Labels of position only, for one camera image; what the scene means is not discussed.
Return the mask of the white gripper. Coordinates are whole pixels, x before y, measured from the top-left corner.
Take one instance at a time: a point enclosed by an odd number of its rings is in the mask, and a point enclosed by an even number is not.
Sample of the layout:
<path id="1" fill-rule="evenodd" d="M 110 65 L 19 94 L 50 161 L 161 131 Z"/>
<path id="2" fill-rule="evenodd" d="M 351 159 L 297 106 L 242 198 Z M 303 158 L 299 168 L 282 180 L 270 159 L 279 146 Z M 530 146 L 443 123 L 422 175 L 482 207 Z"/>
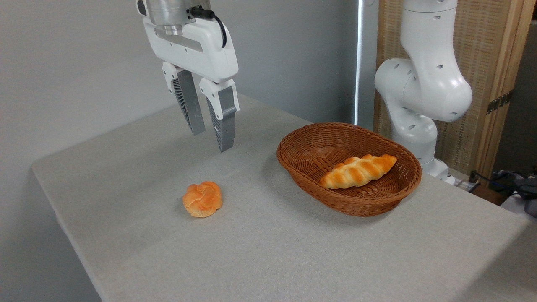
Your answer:
<path id="1" fill-rule="evenodd" d="M 176 97 L 193 135 L 205 132 L 192 73 L 203 77 L 200 90 L 206 97 L 220 152 L 234 145 L 235 115 L 240 110 L 234 78 L 239 69 L 231 35 L 216 21 L 197 19 L 182 27 L 182 35 L 169 36 L 149 18 L 143 25 L 169 93 Z"/>

